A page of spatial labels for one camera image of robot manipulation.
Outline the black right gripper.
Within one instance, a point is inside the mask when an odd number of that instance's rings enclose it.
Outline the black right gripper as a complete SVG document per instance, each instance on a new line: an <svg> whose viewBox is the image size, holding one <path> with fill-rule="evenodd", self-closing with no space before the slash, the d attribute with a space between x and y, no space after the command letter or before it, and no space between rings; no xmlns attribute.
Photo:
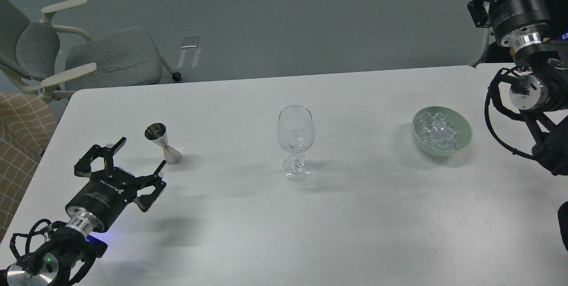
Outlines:
<svg viewBox="0 0 568 286"><path fill-rule="evenodd" d="M515 38L533 32L542 38L555 38L554 1L471 0L467 9L477 28L491 26L497 43L511 48ZM485 3L490 3L489 14Z"/></svg>

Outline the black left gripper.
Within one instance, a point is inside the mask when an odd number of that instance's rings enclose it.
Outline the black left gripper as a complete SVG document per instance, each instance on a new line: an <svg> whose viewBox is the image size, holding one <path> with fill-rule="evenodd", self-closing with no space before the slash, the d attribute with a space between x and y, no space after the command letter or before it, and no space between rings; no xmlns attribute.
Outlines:
<svg viewBox="0 0 568 286"><path fill-rule="evenodd" d="M65 211L73 217L79 211L91 213L94 221L93 231L105 233L116 221L128 203L136 204L140 211L147 212L166 187L163 175L160 175L166 165L163 160L154 173L134 177L127 171L118 171L114 165L114 155L126 144L126 138L120 138L111 147L93 145L77 161L74 175L88 178L88 183L67 203ZM102 158L103 169L92 171L93 161ZM138 195L138 191L152 187L148 194Z"/></svg>

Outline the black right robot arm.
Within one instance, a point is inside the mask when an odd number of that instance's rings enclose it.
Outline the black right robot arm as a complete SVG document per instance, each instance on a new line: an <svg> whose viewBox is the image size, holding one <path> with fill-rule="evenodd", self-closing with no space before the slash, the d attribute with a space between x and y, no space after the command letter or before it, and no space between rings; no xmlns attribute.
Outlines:
<svg viewBox="0 0 568 286"><path fill-rule="evenodd" d="M556 123L548 112L567 110L568 0L471 0L467 9L478 28L489 29L493 47L507 48L515 64L499 70L485 96L485 124L513 155L538 162L552 175L568 174L568 120ZM523 122L532 138L531 153L503 142L491 124L493 105Z"/></svg>

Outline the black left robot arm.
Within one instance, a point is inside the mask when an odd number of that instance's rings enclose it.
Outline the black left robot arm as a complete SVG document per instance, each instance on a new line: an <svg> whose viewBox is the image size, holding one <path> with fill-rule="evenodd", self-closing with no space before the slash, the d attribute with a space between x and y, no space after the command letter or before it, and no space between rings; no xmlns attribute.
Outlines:
<svg viewBox="0 0 568 286"><path fill-rule="evenodd" d="M108 246L93 237L105 233L124 209L134 203L147 212L166 187L160 174L135 176L115 166L114 155L126 138L111 147L92 146L77 161L74 173L87 184L66 205L69 221L41 219L28 233L14 233L10 250L12 265L1 271L3 286L73 286L101 258Z"/></svg>

